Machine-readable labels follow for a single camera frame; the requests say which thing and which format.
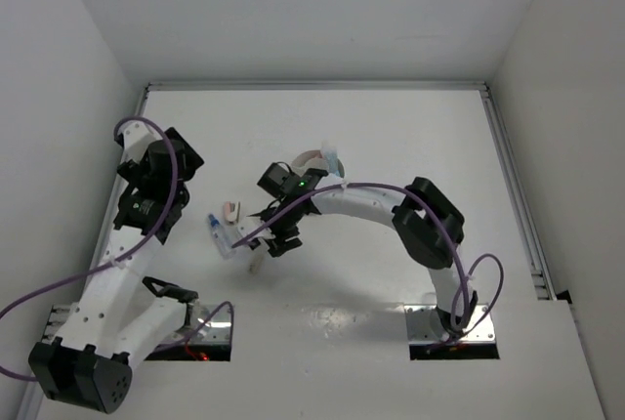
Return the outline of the beige eraser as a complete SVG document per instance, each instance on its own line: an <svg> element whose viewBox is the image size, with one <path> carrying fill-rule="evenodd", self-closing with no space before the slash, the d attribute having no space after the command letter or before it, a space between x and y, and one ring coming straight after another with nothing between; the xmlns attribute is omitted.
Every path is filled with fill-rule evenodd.
<svg viewBox="0 0 625 420"><path fill-rule="evenodd" d="M255 255L249 263L248 272L250 274L257 274L262 268L264 261L265 261L264 254Z"/></svg>

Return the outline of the clear blue-cap bottle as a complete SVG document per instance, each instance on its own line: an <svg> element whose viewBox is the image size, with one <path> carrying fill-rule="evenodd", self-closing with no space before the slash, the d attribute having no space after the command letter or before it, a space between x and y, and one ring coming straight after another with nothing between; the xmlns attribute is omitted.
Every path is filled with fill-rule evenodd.
<svg viewBox="0 0 625 420"><path fill-rule="evenodd" d="M214 214L208 215L207 222L213 241L218 247L220 254L224 259L230 259L235 254L235 249L232 247L226 228Z"/></svg>

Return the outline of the blue highlighter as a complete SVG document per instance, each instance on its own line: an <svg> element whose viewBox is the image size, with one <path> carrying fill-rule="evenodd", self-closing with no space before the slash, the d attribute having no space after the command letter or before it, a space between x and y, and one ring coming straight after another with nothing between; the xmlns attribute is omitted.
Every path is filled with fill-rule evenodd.
<svg viewBox="0 0 625 420"><path fill-rule="evenodd" d="M323 141L320 149L322 158L327 162L328 172L335 176L340 177L340 165L338 158L338 150L335 146L331 145L328 141Z"/></svg>

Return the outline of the pink highlighter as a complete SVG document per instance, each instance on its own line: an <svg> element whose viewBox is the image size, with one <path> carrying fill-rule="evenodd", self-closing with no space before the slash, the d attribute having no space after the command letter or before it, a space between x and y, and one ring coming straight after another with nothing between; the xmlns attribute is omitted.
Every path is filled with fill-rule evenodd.
<svg viewBox="0 0 625 420"><path fill-rule="evenodd" d="M322 159L322 153L319 149L307 150L298 156L298 159L306 163L312 159Z"/></svg>

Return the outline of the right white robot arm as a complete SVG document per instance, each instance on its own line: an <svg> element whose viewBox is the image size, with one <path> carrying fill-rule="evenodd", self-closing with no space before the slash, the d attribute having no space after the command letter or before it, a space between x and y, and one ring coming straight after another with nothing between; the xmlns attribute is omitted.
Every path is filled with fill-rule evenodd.
<svg viewBox="0 0 625 420"><path fill-rule="evenodd" d="M272 257L302 245L298 225L309 215L342 215L386 226L396 232L408 256L428 270L443 329L458 335L466 327L477 296L458 256L465 218L431 180L417 177L398 189L345 185L322 169L297 174L274 162L258 186L274 203L255 215L268 227L252 243L266 244Z"/></svg>

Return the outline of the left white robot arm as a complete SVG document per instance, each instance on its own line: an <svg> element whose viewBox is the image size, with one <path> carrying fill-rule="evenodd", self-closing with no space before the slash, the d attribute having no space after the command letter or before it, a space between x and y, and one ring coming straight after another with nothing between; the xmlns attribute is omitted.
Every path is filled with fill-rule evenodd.
<svg viewBox="0 0 625 420"><path fill-rule="evenodd" d="M198 295L147 274L190 201L186 183L204 161L173 127L162 134L133 121L116 140L127 187L102 258L80 300L28 363L46 398L110 414L125 400L138 365L184 327Z"/></svg>

